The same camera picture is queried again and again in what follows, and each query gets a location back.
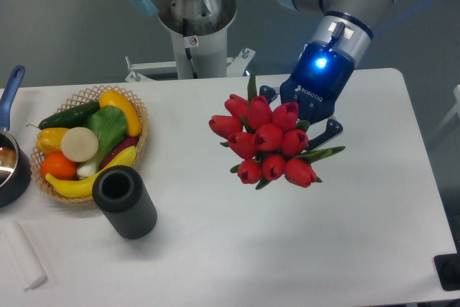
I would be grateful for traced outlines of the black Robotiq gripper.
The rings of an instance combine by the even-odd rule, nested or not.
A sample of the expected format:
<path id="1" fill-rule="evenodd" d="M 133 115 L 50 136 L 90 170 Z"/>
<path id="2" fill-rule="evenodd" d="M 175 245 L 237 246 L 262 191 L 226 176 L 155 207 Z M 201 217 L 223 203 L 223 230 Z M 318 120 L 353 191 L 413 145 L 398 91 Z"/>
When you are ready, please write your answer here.
<path id="1" fill-rule="evenodd" d="M 316 150 L 344 130 L 343 125 L 331 115 L 336 100 L 353 72 L 353 61 L 327 50 L 323 45 L 310 43 L 290 77 L 280 87 L 260 86 L 259 96 L 268 104 L 279 95 L 282 103 L 297 103 L 298 118 L 311 124 L 328 118 L 324 131 L 308 141 L 307 151 Z"/>

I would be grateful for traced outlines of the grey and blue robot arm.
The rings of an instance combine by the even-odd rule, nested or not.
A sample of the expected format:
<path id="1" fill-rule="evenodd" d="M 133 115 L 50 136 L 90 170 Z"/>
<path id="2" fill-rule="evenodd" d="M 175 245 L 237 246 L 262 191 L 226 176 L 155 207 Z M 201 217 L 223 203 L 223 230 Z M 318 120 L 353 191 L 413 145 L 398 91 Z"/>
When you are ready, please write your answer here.
<path id="1" fill-rule="evenodd" d="M 383 13 L 396 0 L 277 0 L 296 11 L 317 11 L 323 18 L 306 44 L 290 77 L 279 88 L 262 88 L 269 101 L 294 101 L 299 117 L 326 121 L 309 149 L 342 131 L 334 119 L 336 100 L 374 36 Z M 227 61 L 227 29 L 236 16 L 236 0 L 130 0 L 146 16 L 158 16 L 171 35 L 180 79 L 236 75 Z"/>

